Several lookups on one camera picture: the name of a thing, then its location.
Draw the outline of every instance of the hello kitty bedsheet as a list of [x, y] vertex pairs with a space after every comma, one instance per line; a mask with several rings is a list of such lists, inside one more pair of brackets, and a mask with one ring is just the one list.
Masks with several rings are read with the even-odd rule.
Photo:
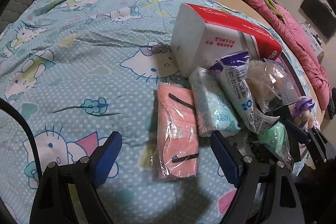
[[[98, 194], [118, 223], [218, 223], [234, 192], [200, 138], [196, 178], [155, 180], [157, 84], [189, 87], [169, 48], [181, 3], [226, 10], [212, 0], [35, 0], [0, 35], [0, 92], [27, 120], [42, 169], [76, 162], [112, 131], [123, 146]], [[273, 29], [307, 95], [301, 66]], [[37, 188], [27, 137], [0, 113], [0, 196], [29, 223]]]

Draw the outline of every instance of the white plastic package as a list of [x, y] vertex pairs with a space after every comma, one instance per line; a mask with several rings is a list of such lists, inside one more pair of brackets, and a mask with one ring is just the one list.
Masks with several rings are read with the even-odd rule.
[[271, 128], [279, 117], [266, 116], [255, 106], [251, 91], [245, 81], [249, 58], [248, 51], [236, 52], [216, 61], [210, 71], [215, 73], [224, 93], [246, 127], [258, 134]]
[[240, 127], [234, 108], [214, 75], [197, 67], [190, 74], [189, 83], [194, 96], [199, 136], [210, 137], [216, 130], [224, 137], [237, 134]]

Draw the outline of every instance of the pink towel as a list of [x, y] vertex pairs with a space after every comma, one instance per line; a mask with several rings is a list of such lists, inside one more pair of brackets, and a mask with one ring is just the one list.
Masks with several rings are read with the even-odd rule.
[[314, 88], [320, 108], [325, 110], [331, 98], [329, 80], [300, 24], [280, 5], [275, 4], [277, 10], [283, 15], [285, 23], [279, 20], [276, 14], [267, 7], [264, 0], [243, 1], [256, 10], [272, 26], [299, 60]]
[[196, 175], [199, 146], [191, 90], [160, 83], [157, 86], [157, 98], [159, 178], [175, 179]]

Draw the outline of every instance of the pink packaged towel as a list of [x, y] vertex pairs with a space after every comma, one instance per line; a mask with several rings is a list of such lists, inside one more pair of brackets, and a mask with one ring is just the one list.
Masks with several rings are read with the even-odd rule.
[[161, 179], [187, 178], [198, 171], [197, 121], [191, 90], [157, 86], [157, 146]]

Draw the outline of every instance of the green item in plastic bag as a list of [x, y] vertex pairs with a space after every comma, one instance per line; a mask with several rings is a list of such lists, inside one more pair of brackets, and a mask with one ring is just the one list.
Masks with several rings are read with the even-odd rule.
[[283, 145], [289, 148], [287, 131], [285, 126], [280, 122], [270, 129], [259, 133], [257, 136], [260, 142], [271, 146], [277, 154], [279, 154]]

